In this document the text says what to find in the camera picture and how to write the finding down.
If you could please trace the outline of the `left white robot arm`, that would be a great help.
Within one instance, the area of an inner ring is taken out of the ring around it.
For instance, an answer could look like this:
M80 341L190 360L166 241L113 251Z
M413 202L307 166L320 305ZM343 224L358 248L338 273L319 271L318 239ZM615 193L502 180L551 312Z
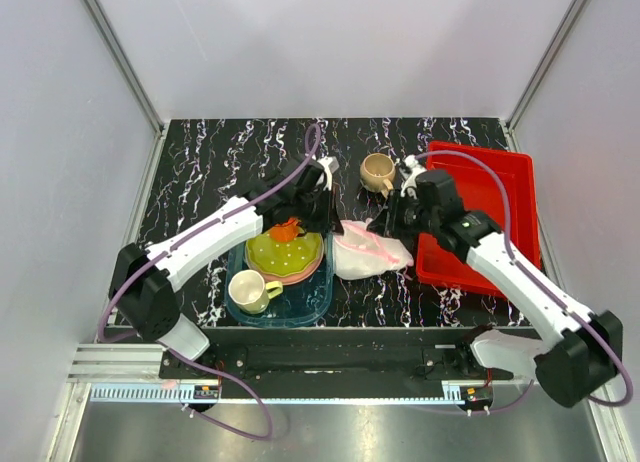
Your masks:
M202 268L237 245L290 219L308 232L342 230L335 206L334 157L298 155L281 171L251 181L216 212L163 242L131 243L117 256L110 306L143 341L181 355L196 378L215 368L216 354L204 332L178 306L177 294Z

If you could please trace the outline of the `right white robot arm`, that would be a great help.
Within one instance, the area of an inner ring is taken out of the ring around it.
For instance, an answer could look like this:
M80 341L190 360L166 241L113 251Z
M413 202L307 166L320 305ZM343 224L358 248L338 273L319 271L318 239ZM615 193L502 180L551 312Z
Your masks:
M526 317L536 339L478 329L454 353L466 378L488 368L533 379L557 404L571 408L621 374L623 324L595 314L519 257L504 229L483 211L469 211L444 170L418 170L390 191L368 231L402 239L429 234L490 281Z

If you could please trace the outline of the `orange cup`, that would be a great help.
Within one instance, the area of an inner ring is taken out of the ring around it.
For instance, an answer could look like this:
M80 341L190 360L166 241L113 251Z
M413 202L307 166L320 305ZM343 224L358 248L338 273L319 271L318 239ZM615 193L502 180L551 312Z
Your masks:
M279 243L291 242L304 233L305 231L299 226L299 220L295 217L275 225L268 231L269 237Z

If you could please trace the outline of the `pink plate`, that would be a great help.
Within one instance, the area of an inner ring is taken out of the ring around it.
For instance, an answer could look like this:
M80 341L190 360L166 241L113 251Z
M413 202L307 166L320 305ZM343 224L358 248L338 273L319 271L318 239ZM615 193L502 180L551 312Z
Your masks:
M300 283L311 277L323 259L323 255L312 257L285 254L274 258L255 258L248 252L244 255L244 262L249 269L259 272L266 281L280 281L285 286Z

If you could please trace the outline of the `beige ceramic mug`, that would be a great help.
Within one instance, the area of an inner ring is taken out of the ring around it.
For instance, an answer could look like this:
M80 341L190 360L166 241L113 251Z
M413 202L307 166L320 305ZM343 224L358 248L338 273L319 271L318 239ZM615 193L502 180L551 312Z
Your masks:
M394 188L396 167L393 160L382 153L368 155L360 166L360 181L369 192L387 198Z

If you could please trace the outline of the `yellow-green dotted plate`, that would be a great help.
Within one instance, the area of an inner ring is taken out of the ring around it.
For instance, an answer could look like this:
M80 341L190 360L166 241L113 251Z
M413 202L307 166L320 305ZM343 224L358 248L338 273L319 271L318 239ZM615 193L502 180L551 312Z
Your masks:
M245 243L245 259L253 270L277 277L288 277L307 271L324 254L324 239L308 233L288 242L280 242L262 234Z

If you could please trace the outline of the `red plastic bin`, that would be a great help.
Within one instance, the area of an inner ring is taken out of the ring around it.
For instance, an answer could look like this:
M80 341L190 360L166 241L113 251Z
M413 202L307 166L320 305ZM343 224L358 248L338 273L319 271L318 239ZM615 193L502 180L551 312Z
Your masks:
M511 241L536 267L541 266L537 204L532 159L524 154L433 141L426 158L428 169L447 171L456 183L458 194L468 210L486 212L500 226L505 225L504 203L493 178L474 162L470 155L489 167L502 182L511 216ZM416 275L420 283L437 288L500 297L502 293L481 274L460 262L438 246L428 234L419 236Z

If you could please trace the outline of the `teal transparent tray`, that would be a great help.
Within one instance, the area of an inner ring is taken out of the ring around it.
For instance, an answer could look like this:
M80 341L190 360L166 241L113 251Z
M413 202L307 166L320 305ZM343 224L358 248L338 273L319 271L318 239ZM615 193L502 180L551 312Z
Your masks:
M315 325L331 305L334 277L332 236L320 235L324 239L324 259L320 267L311 277L300 283L283 285L283 293L272 299L267 309L257 315L243 312L228 293L232 277L240 271L251 270L244 262L245 243L248 240L231 249L228 255L224 298L229 316L243 326L258 328L280 329Z

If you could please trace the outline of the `pale yellow mug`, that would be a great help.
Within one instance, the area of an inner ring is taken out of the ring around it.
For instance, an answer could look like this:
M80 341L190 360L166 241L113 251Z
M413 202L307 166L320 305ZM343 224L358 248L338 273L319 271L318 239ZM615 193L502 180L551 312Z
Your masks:
M263 313L283 289L280 281L266 281L257 271L243 270L232 277L228 293L243 312L257 315Z

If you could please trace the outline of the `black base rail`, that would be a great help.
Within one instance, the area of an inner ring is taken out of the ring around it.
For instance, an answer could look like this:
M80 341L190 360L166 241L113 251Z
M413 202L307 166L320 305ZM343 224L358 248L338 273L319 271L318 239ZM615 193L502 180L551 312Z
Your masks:
M215 328L203 366L247 383L268 403L416 403L442 385L511 382L464 359L468 328Z

